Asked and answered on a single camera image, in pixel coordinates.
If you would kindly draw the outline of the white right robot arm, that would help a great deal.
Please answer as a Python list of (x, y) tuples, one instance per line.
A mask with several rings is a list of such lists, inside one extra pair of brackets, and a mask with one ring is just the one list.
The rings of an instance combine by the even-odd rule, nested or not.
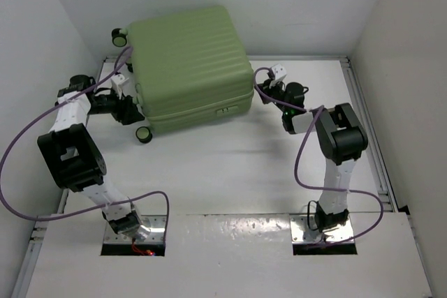
[[(274, 103), (282, 111), (282, 124), (286, 132), (298, 133), (298, 118), (305, 110), (308, 87), (291, 82), (267, 79), (256, 84), (264, 104)], [(325, 157), (325, 177), (320, 198), (316, 201), (313, 231), (324, 232), (346, 223), (349, 215), (347, 195), (351, 175), (357, 160), (368, 146), (365, 129), (351, 104), (342, 103), (322, 112), (312, 110), (319, 147)]]

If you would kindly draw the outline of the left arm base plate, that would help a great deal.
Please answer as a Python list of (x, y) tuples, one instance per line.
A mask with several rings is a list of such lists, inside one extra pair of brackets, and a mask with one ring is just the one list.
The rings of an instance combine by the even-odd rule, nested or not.
[[(142, 215), (144, 228), (138, 231), (136, 244), (161, 245), (164, 243), (166, 230), (166, 216), (162, 215)], [(131, 245), (132, 239), (124, 234), (115, 234), (109, 225), (106, 225), (103, 235), (103, 243), (109, 245)]]

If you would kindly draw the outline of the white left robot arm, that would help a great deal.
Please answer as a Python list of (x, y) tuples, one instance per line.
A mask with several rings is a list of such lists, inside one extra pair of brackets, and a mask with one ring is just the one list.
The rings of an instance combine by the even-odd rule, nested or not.
[(127, 126), (144, 119), (131, 96), (124, 94), (126, 78), (113, 75), (109, 88), (93, 92), (95, 79), (75, 75), (57, 95), (57, 117), (49, 133), (37, 139), (38, 147), (58, 187), (89, 198), (101, 207), (104, 219), (115, 234), (144, 241), (149, 226), (136, 206), (112, 185), (105, 159), (89, 134), (86, 124), (92, 114), (111, 114)]

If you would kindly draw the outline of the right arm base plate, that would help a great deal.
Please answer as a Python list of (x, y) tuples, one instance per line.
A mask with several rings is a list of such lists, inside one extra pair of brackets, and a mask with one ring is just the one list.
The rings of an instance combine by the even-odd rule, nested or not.
[(348, 217), (345, 224), (337, 224), (333, 228), (328, 228), (319, 232), (316, 229), (314, 216), (309, 217), (311, 227), (307, 222), (306, 214), (290, 215), (291, 241), (294, 245), (311, 244), (354, 244), (353, 226), (351, 218)]

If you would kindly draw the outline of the green hardshell suitcase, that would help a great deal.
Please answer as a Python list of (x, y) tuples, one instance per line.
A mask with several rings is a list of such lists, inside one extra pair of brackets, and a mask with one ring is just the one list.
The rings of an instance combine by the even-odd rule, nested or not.
[(132, 48), (135, 97), (155, 135), (251, 108), (254, 70), (224, 6), (138, 20), (113, 29), (111, 40)]

